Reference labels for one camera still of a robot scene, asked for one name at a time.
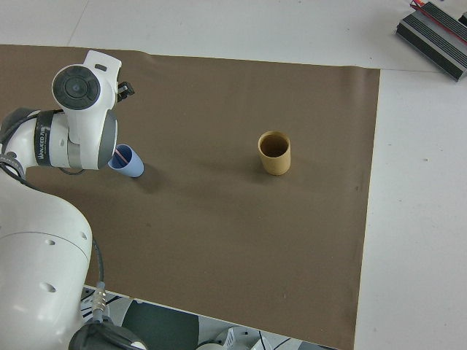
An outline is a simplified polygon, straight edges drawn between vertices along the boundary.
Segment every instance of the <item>cup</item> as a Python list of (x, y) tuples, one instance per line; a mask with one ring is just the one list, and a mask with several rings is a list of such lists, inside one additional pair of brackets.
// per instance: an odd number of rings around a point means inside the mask
[(144, 164), (137, 153), (127, 144), (118, 144), (108, 166), (122, 175), (138, 177), (143, 174)]
[(271, 175), (283, 175), (290, 168), (290, 139), (279, 131), (267, 131), (258, 140), (258, 152), (264, 169)]

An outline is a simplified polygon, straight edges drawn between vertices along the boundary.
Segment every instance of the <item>brown paper sheet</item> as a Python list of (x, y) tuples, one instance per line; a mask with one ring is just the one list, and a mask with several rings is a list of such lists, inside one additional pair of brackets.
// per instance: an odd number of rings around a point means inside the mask
[[(57, 108), (53, 77), (86, 52), (0, 46), (0, 115)], [(105, 52), (136, 91), (115, 108), (118, 142), (145, 173), (28, 179), (88, 218), (108, 289), (352, 349), (379, 71)], [(290, 137), (283, 176), (260, 164), (268, 130)]]

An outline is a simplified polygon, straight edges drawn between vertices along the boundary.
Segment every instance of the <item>screw hole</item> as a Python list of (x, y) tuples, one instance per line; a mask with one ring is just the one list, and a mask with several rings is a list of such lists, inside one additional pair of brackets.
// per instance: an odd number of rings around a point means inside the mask
[(50, 283), (42, 282), (40, 285), (41, 289), (49, 293), (55, 293), (57, 289)]

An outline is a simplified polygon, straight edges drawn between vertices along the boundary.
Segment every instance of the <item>white robotic arm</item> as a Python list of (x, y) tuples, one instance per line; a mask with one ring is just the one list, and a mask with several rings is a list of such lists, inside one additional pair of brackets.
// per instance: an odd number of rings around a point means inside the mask
[(89, 224), (70, 203), (30, 188), (25, 172), (107, 164), (117, 138), (112, 108), (133, 93), (117, 85), (120, 67), (116, 58), (90, 51), (84, 64), (65, 67), (53, 80), (63, 110), (18, 109), (1, 124), (0, 349), (65, 350), (82, 326)]

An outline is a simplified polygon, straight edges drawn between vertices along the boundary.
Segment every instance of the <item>white tabletop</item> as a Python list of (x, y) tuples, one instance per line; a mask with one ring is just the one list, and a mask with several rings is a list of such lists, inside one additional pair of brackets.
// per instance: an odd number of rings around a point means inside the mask
[(467, 79), (395, 36), (409, 2), (9, 1), (0, 43), (383, 69), (355, 349), (465, 349)]

